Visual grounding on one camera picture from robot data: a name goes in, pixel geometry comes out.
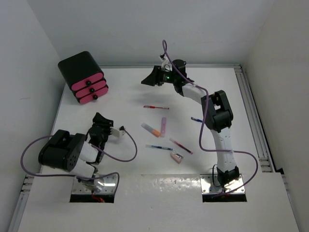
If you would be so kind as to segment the clear red ink pen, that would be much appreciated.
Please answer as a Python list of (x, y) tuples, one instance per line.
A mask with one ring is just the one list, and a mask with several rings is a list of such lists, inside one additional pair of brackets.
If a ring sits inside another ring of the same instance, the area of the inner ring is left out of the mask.
[(185, 150), (186, 152), (188, 152), (189, 154), (193, 154), (193, 152), (191, 150), (189, 150), (188, 148), (186, 148), (185, 146), (183, 146), (182, 144), (180, 144), (179, 142), (175, 141), (174, 139), (170, 138), (169, 139), (172, 143), (174, 143), (175, 145), (177, 145), (178, 147), (180, 147), (181, 149)]

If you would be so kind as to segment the dark blue pen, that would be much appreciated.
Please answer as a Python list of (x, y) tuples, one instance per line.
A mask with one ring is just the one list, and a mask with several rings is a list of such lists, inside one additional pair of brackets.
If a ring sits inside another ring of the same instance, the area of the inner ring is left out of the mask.
[(168, 150), (173, 151), (173, 148), (170, 147), (164, 147), (164, 146), (157, 146), (157, 145), (146, 145), (147, 148), (155, 148), (155, 149), (162, 149), (162, 150)]

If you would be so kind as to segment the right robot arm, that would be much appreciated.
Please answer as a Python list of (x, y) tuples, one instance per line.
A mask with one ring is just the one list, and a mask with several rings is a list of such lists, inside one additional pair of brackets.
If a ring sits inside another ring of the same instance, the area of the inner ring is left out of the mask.
[(202, 126), (206, 126), (211, 131), (215, 142), (218, 183), (224, 187), (239, 177), (239, 168), (235, 162), (230, 141), (230, 128), (234, 116), (223, 90), (209, 95), (206, 89), (196, 85), (187, 77), (186, 62), (181, 59), (172, 62), (171, 70), (166, 70), (164, 65), (155, 65), (152, 72), (141, 83), (148, 86), (173, 84), (178, 94), (201, 104)]

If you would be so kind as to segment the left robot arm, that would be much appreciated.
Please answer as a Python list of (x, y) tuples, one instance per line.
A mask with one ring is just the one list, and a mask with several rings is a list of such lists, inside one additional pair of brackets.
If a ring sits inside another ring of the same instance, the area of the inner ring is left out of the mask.
[(98, 176), (98, 169), (104, 154), (102, 150), (112, 134), (113, 121), (96, 113), (92, 126), (86, 134), (70, 134), (58, 130), (41, 149), (38, 161), (41, 165), (61, 169), (69, 174), (83, 176), (78, 179), (87, 189), (98, 192), (103, 179), (93, 180)]

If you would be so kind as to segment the red gel pen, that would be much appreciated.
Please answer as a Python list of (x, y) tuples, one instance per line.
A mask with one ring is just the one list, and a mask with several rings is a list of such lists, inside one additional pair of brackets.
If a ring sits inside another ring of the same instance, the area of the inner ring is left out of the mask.
[(153, 105), (144, 105), (144, 108), (148, 109), (164, 109), (164, 110), (169, 110), (169, 107), (159, 107), (159, 106), (153, 106)]

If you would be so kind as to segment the blue capped pen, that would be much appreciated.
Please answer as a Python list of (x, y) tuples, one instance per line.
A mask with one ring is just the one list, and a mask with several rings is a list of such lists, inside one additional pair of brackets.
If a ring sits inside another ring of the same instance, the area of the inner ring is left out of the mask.
[(191, 120), (202, 123), (202, 120), (198, 118), (191, 117)]

